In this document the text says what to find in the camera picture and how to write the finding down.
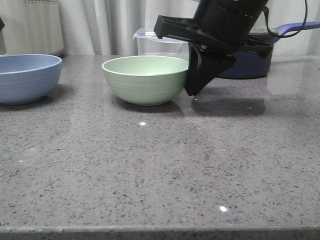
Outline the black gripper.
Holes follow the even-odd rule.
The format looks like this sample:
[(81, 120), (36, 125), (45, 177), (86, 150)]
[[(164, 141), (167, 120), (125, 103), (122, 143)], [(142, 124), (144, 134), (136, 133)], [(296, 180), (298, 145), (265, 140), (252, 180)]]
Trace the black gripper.
[(192, 18), (159, 15), (153, 31), (159, 39), (171, 38), (188, 43), (188, 71), (184, 89), (196, 96), (208, 83), (233, 67), (231, 53), (248, 53), (265, 59), (273, 47), (265, 40), (247, 36), (240, 45), (219, 40), (204, 32)]

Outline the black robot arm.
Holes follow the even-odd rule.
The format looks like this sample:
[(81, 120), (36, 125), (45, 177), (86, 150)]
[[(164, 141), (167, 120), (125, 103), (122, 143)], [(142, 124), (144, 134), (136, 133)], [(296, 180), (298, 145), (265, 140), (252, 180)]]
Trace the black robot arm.
[(154, 32), (159, 39), (188, 43), (188, 71), (184, 89), (196, 96), (215, 77), (237, 61), (234, 53), (264, 59), (272, 47), (249, 33), (265, 0), (201, 0), (193, 18), (159, 15)]

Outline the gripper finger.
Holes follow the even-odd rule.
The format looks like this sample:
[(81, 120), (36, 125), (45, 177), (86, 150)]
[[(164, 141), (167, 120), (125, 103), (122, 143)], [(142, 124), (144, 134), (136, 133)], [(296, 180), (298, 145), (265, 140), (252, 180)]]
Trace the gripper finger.
[(0, 18), (0, 55), (6, 54), (6, 44), (5, 44), (4, 35), (3, 35), (4, 27), (5, 27), (5, 24), (3, 20)]

